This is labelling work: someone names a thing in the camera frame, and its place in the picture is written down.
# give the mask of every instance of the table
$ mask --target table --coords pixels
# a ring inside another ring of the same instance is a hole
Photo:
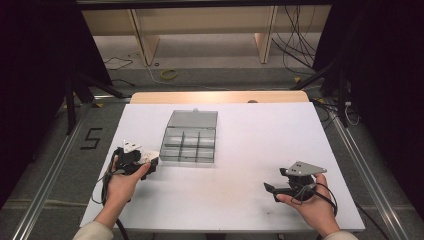
[[[280,101],[289,102],[277,103],[278,95]],[[178,103],[169,104],[177,96]],[[275,203],[263,187],[263,182],[287,187],[279,168],[304,161],[328,170],[341,228],[363,230],[315,109],[305,97],[301,91],[135,94],[123,112],[100,175],[124,138],[159,151],[173,110],[218,111],[215,163],[160,161],[157,171],[137,185],[120,216],[123,225],[152,232],[310,231],[295,210]],[[239,103],[247,99],[261,103]],[[98,184],[93,196],[100,196],[100,188]],[[81,225],[92,221],[100,209],[90,201]]]

